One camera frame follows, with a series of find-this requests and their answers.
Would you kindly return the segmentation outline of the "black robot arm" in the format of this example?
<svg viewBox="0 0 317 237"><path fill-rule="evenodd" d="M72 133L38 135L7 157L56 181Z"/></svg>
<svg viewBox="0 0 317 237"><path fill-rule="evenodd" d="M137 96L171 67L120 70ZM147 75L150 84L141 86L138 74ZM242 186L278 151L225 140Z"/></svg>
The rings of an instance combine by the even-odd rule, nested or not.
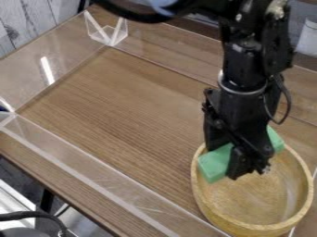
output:
<svg viewBox="0 0 317 237"><path fill-rule="evenodd" d="M288 0L94 0L116 16L155 24L199 14L218 21L223 65L202 104L207 152L198 170L210 183L270 169L284 142L269 124L289 99L282 72L292 67Z"/></svg>

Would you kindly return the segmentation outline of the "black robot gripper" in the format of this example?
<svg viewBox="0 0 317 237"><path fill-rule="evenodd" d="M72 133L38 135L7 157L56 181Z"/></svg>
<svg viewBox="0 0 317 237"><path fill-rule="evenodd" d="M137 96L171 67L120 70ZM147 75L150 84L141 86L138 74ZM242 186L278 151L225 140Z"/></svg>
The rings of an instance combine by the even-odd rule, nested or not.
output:
<svg viewBox="0 0 317 237"><path fill-rule="evenodd" d="M227 143L233 144L226 176L236 181L254 171L262 174L276 154L268 125L276 114L280 89L270 83L264 92L256 95L237 95L225 89L211 88L207 88L203 94L203 133L207 150L214 151Z"/></svg>

